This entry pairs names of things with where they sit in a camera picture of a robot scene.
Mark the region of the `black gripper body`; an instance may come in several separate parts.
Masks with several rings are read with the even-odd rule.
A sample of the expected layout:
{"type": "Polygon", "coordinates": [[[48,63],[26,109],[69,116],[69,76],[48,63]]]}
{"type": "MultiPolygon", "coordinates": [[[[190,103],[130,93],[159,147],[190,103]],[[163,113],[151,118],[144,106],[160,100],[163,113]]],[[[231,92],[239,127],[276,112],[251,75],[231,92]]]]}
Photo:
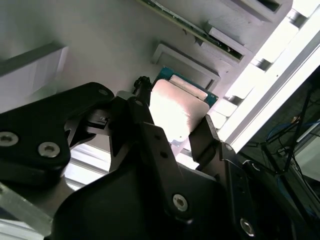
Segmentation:
{"type": "Polygon", "coordinates": [[[226,198],[210,176],[180,166],[192,222],[168,216],[156,186],[131,164],[72,193],[54,216],[53,240],[235,240],[226,198]]]}

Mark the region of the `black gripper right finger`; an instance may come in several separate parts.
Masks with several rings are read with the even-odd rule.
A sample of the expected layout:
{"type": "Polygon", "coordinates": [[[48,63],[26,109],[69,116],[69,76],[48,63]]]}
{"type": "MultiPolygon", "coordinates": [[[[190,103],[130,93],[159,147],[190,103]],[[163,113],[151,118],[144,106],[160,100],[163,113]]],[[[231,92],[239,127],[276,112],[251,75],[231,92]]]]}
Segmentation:
{"type": "Polygon", "coordinates": [[[277,176],[251,159],[240,161],[221,141],[209,115],[190,133],[197,170],[214,178],[210,232],[217,240],[301,240],[304,219],[272,184],[277,176]]]}

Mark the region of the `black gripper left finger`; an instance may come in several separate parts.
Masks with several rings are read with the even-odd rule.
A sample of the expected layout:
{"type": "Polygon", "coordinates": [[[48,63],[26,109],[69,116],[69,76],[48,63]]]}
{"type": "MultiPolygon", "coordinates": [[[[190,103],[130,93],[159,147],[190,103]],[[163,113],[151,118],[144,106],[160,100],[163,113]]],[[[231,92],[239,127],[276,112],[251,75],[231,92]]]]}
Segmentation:
{"type": "Polygon", "coordinates": [[[151,117],[150,96],[145,76],[126,99],[90,82],[2,113],[0,179],[23,191],[48,190],[61,180],[72,148],[105,135],[110,138],[110,173],[135,165],[154,182],[164,212],[191,223],[185,180],[164,131],[151,117]]]}

